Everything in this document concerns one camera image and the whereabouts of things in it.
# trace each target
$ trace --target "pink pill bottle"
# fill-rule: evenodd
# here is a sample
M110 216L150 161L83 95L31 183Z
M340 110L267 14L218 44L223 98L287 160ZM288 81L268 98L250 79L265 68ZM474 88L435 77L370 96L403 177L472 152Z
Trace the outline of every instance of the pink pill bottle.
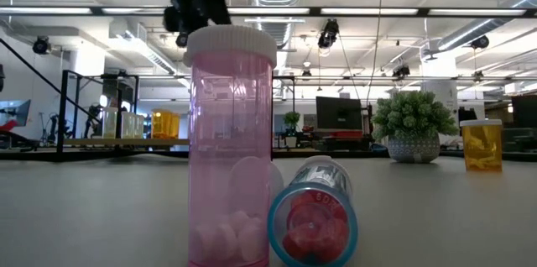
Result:
M268 266L275 40L210 26L189 36L189 266Z

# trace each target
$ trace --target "ceiling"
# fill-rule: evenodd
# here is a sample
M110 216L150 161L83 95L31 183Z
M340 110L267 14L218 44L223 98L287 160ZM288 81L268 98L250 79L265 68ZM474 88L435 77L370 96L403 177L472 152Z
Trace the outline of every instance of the ceiling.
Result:
M505 0L382 0L384 7L446 7L446 8L496 8ZM249 0L227 0L230 6L247 6ZM11 0L0 0L1 5L10 4ZM110 5L110 6L143 6L169 4L169 0L13 0L13 5ZM301 6L318 7L377 7L379 0L300 0ZM161 18L156 17L129 17L127 20L130 29L135 30L141 24L148 30L148 43L160 54L165 55L174 64L180 65L184 50L175 45L175 35L167 33ZM244 22L245 18L233 18L233 23L238 25L250 25ZM376 18L338 18L341 38L332 46L331 53L327 57L318 56L316 40L317 35L326 22L325 18L304 18L303 24L296 24L291 50L289 53L283 75L301 75L304 70L303 63L311 63L313 76L341 76L348 75L349 70L357 76L369 77L387 74L391 76L390 69L393 65L389 62L403 53L411 45L423 45L424 39L442 38L470 23L472 19L464 18L382 18L380 25ZM71 26L85 31L92 37L108 45L109 52L106 59L107 67L125 68L130 73L140 75L162 75L163 72L156 68L149 60L136 51L129 50L110 39L109 26L112 18L53 18L53 17L16 17L13 18L12 26L48 26L64 27ZM487 34L491 44L484 51L474 52L470 48L455 49L453 54L457 56L457 72L460 75L471 75L476 69L485 65L491 65L503 60L508 60L516 55L534 49L537 44L537 33L534 33L534 19L517 19ZM521 34L524 37L502 44ZM378 46L375 54L375 42L378 37ZM406 60L412 75L420 74L420 59L417 54ZM537 69L535 59L527 59L522 62L514 62L491 73L494 76L506 76L513 73ZM349 81L324 81L330 84L348 85ZM315 81L302 81L301 84L312 85L306 87L315 90ZM143 84L147 87L180 87L177 81L148 81Z

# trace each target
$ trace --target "desk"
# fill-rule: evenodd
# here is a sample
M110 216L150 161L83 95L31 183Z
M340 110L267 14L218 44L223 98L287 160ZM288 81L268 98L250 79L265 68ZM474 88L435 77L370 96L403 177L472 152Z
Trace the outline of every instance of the desk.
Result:
M285 184L303 159L275 160ZM337 160L360 222L351 267L536 266L537 165L469 174ZM0 161L0 258L24 267L177 267L187 262L187 160L143 154L53 164ZM280 267L278 258L271 266Z

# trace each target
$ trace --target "computer monitor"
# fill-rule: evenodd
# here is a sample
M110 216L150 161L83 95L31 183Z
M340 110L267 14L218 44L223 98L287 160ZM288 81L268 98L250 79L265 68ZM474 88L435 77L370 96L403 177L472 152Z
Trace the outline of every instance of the computer monitor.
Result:
M535 111L537 110L537 96L511 97L513 104L513 122L516 128L537 128Z
M317 97L315 101L318 131L363 131L360 100Z
M30 100L0 102L0 125L15 120L18 127L26 126L30 110Z

